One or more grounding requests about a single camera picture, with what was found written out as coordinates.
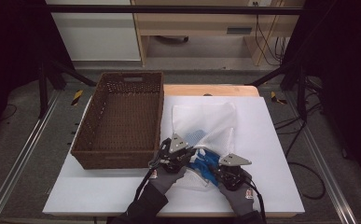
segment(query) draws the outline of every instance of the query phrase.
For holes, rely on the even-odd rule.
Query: metal rail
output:
[[[292,108],[294,114],[297,116],[299,113],[295,104],[295,99],[292,94],[285,91],[285,97],[289,102],[290,107]],[[326,160],[324,159],[322,153],[320,152],[319,146],[317,146],[314,138],[312,136],[311,130],[308,128],[308,125],[304,127],[303,130],[304,140],[311,152],[314,164],[320,175],[322,176],[323,181],[326,184],[326,190],[331,198],[332,203],[334,204],[335,209],[337,210],[340,221],[343,224],[356,224],[357,221],[354,217],[353,211],[349,206],[348,202],[345,199],[345,196],[340,189],[340,185],[335,179],[334,175],[331,172],[331,169],[328,167]]]
[[[49,118],[52,114],[52,111],[57,104],[57,100],[59,95],[61,94],[60,91],[54,91],[50,100],[49,100],[49,109],[46,115],[39,119],[37,124],[35,125],[34,129],[32,130],[28,140],[26,141],[25,145],[22,148],[20,155],[18,156],[17,160],[15,161],[14,165],[12,166],[10,172],[7,175],[5,182],[3,183],[2,187],[0,188],[0,214],[3,211],[3,208],[6,205],[6,202],[15,188],[18,179],[21,176],[23,168],[25,167],[27,161],[29,160],[30,156],[32,155],[35,145],[37,144],[38,139],[40,138],[41,133],[43,132],[44,128],[46,127]]]
[[[302,7],[212,7],[212,6],[106,6],[106,5],[26,5],[27,9],[48,9],[66,13],[169,13],[169,14],[249,14],[305,15],[317,9]]]

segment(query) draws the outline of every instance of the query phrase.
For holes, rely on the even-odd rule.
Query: white table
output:
[[[299,192],[262,97],[165,96],[161,140],[172,136],[173,105],[233,102],[239,122],[235,131],[235,153],[252,161],[244,166],[262,194],[267,217],[292,217],[304,213]],[[147,169],[84,170],[67,155],[57,182],[43,210],[54,216],[116,216],[132,202]],[[230,217],[225,197],[212,188],[196,191],[172,187],[169,203],[160,217]],[[259,210],[257,197],[255,209]]]

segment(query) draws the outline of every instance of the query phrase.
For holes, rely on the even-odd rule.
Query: sticker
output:
[[[253,190],[252,189],[248,189],[246,191],[246,195],[245,195],[246,199],[253,199]]]
[[[78,100],[80,99],[82,91],[77,91],[75,94],[75,98],[73,98],[72,105],[77,105]]]
[[[153,173],[151,174],[150,178],[155,179],[155,178],[157,178],[157,177],[158,177],[158,175],[157,175],[157,170],[154,170]]]
[[[287,101],[286,100],[279,100],[278,98],[276,98],[276,94],[274,91],[271,91],[271,101],[274,103],[279,103],[282,105],[287,105]]]

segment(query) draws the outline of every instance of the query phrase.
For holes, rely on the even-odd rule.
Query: human hand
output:
[[[243,170],[247,176],[246,181],[250,183],[252,176]],[[243,216],[253,212],[253,190],[247,185],[242,184],[238,189],[232,191],[228,190],[223,183],[218,183],[218,188],[224,196],[226,196],[229,204],[237,216]]]
[[[151,175],[149,183],[151,183],[161,194],[165,194],[172,184],[184,176],[186,170],[186,166],[183,166],[178,173],[172,174],[166,172],[160,166]]]

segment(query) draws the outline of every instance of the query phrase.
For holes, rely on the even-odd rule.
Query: sleeve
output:
[[[166,203],[168,203],[168,199],[165,195],[161,194],[153,185],[148,183],[139,200],[131,203],[125,213],[113,218],[108,223],[153,223],[155,216]]]
[[[236,217],[234,224],[264,224],[258,211],[253,211],[241,217]]]

